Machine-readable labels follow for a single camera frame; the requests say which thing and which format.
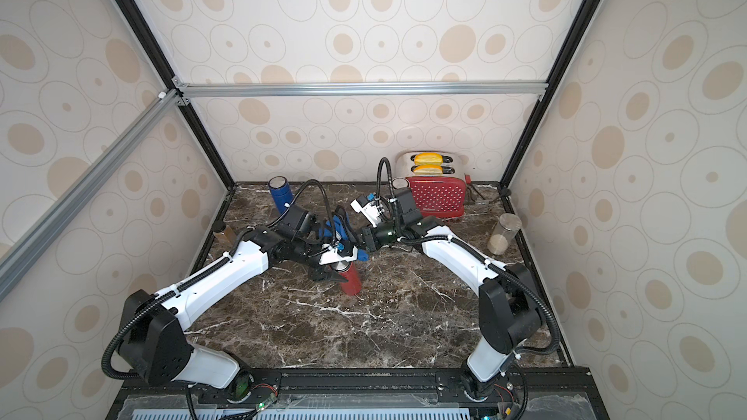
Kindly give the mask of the yellow toast slice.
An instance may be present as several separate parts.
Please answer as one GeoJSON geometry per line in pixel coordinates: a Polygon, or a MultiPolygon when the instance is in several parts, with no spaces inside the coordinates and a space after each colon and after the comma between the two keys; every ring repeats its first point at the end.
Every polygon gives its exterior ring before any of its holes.
{"type": "Polygon", "coordinates": [[[444,174],[444,170],[441,165],[422,164],[415,165],[412,168],[412,173],[417,176],[442,176],[444,174]]]}
{"type": "Polygon", "coordinates": [[[437,153],[419,153],[412,156],[415,165],[442,165],[444,157],[437,153]]]}

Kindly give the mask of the left aluminium frame bar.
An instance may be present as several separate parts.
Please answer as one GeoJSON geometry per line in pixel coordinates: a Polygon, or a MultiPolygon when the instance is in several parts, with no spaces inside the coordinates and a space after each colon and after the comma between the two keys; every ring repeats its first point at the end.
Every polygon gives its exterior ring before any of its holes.
{"type": "Polygon", "coordinates": [[[177,89],[162,93],[121,134],[1,261],[1,297],[5,298],[46,253],[93,196],[126,161],[179,97],[177,89]]]}

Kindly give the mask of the blue thermos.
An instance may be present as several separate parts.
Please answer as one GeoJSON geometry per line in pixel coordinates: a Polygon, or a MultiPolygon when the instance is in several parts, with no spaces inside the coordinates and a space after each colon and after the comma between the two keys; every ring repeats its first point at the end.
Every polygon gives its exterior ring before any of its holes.
{"type": "Polygon", "coordinates": [[[274,176],[268,180],[268,190],[275,207],[282,215],[293,201],[293,192],[288,179],[284,176],[274,176]]]}

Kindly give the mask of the small brown bottle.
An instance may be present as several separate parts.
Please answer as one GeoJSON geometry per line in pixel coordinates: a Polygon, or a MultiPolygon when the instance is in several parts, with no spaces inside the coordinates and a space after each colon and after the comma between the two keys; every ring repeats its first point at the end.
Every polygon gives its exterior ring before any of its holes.
{"type": "Polygon", "coordinates": [[[216,220],[211,226],[211,231],[214,238],[225,248],[231,248],[237,242],[235,231],[222,220],[216,220]]]}

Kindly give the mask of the red polka dot toaster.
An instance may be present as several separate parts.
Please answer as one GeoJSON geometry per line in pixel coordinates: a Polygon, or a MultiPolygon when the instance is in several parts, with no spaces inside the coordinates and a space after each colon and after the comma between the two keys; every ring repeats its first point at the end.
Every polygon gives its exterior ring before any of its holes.
{"type": "Polygon", "coordinates": [[[396,159],[395,177],[406,178],[417,207],[424,216],[442,219],[464,215],[467,189],[471,183],[459,156],[447,152],[406,152],[396,159]],[[417,176],[412,173],[415,164],[412,156],[419,153],[437,153],[444,157],[442,176],[417,176]]]}

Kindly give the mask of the front yellow toast slice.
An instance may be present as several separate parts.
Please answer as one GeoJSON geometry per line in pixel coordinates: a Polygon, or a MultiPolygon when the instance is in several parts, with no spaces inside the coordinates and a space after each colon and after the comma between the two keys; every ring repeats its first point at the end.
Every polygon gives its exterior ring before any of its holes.
{"type": "Polygon", "coordinates": [[[444,174],[444,170],[441,165],[422,164],[415,165],[412,168],[412,173],[417,176],[442,176],[444,174]]]}

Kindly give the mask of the red thermos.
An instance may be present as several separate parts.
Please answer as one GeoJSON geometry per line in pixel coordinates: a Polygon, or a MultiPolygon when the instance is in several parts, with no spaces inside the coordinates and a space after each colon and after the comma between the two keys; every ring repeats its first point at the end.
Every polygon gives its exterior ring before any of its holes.
{"type": "Polygon", "coordinates": [[[358,271],[355,266],[355,262],[338,262],[334,265],[334,269],[338,272],[338,275],[344,280],[340,282],[340,289],[348,296],[356,296],[362,290],[362,282],[358,271]]]}

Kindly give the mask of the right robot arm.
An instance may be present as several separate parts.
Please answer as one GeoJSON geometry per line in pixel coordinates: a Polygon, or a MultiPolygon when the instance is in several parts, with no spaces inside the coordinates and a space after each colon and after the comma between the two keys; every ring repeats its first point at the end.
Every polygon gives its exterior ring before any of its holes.
{"type": "Polygon", "coordinates": [[[363,243],[373,253],[400,243],[445,266],[478,297],[480,341],[464,364],[464,383],[483,387],[524,355],[552,355],[560,328],[552,307],[538,294],[531,271],[480,252],[435,218],[408,227],[392,222],[363,227],[363,243]]]}

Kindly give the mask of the horizontal aluminium frame bar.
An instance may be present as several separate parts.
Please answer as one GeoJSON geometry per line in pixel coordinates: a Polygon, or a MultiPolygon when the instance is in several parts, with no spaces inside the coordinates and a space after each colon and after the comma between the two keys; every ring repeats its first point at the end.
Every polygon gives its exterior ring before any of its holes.
{"type": "Polygon", "coordinates": [[[375,82],[307,84],[182,84],[189,98],[201,97],[351,97],[392,95],[540,95],[544,81],[375,82]]]}

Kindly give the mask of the pink thermos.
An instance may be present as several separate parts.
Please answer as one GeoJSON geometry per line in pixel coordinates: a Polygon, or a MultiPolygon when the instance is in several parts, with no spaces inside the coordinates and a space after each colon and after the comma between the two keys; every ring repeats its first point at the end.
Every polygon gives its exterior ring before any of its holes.
{"type": "Polygon", "coordinates": [[[407,189],[410,184],[406,178],[395,178],[392,181],[392,186],[395,190],[407,189]]]}

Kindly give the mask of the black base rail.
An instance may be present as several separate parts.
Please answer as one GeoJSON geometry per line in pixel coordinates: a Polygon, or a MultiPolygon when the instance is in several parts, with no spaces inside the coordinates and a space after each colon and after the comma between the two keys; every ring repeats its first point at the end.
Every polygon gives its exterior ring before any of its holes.
{"type": "Polygon", "coordinates": [[[126,382],[109,419],[606,419],[586,368],[509,369],[469,396],[460,369],[254,369],[226,389],[126,382]]]}

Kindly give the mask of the blue cleaning cloth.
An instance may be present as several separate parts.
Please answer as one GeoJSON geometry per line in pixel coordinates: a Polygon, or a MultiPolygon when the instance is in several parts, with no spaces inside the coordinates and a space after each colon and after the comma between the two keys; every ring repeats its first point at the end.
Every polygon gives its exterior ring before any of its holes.
{"type": "Polygon", "coordinates": [[[337,213],[333,216],[333,221],[333,226],[331,226],[329,221],[326,221],[323,226],[320,226],[317,237],[331,238],[333,233],[336,233],[336,237],[338,237],[339,241],[342,241],[344,246],[351,245],[357,248],[356,260],[363,263],[367,262],[369,260],[369,254],[363,248],[362,240],[354,233],[348,219],[346,219],[344,215],[337,213]]]}

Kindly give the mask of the rear yellow toast slice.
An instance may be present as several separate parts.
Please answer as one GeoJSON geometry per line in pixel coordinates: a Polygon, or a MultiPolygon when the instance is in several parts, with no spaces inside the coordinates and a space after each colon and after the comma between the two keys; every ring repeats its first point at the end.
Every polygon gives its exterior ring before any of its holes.
{"type": "Polygon", "coordinates": [[[412,156],[415,165],[442,165],[444,157],[437,153],[419,153],[412,156]]]}

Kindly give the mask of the black frame post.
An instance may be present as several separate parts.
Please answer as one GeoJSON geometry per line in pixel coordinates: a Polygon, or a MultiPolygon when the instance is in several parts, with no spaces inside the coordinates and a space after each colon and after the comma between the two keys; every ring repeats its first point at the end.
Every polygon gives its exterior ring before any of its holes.
{"type": "Polygon", "coordinates": [[[192,103],[187,102],[186,96],[175,84],[176,73],[165,55],[163,47],[153,33],[151,26],[147,23],[140,6],[135,0],[114,0],[114,2],[128,23],[142,50],[144,50],[149,64],[155,69],[165,87],[167,89],[175,89],[177,94],[183,97],[184,102],[179,105],[183,119],[187,123],[188,128],[190,128],[192,135],[196,138],[196,141],[198,141],[198,145],[202,148],[204,155],[206,155],[224,187],[229,191],[233,190],[235,179],[233,179],[229,169],[219,155],[194,106],[192,103]]]}
{"type": "Polygon", "coordinates": [[[510,195],[510,187],[519,171],[519,167],[529,150],[529,146],[535,137],[535,134],[540,128],[540,124],[550,107],[552,99],[558,92],[563,78],[567,74],[568,68],[577,50],[580,48],[587,29],[589,28],[601,2],[602,0],[581,1],[580,8],[571,23],[566,37],[562,41],[558,56],[556,57],[554,65],[548,75],[546,91],[537,99],[537,102],[533,106],[523,132],[521,132],[521,136],[519,136],[517,146],[515,147],[500,179],[499,186],[501,196],[510,195]]]}

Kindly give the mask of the right black frame post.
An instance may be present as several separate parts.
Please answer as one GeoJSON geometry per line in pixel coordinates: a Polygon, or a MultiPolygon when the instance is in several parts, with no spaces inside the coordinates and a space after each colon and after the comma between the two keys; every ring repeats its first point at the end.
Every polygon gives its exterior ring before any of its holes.
{"type": "Polygon", "coordinates": [[[556,57],[554,65],[548,75],[546,91],[537,99],[537,102],[533,106],[523,132],[521,132],[521,136],[519,136],[517,146],[515,147],[500,179],[499,186],[501,196],[510,195],[510,187],[519,171],[519,167],[529,150],[529,146],[535,137],[535,134],[540,128],[540,124],[550,107],[552,99],[558,92],[563,78],[567,74],[568,68],[577,50],[580,48],[587,29],[589,28],[601,2],[602,0],[581,1],[580,8],[571,23],[566,37],[562,41],[558,56],[556,57]]]}

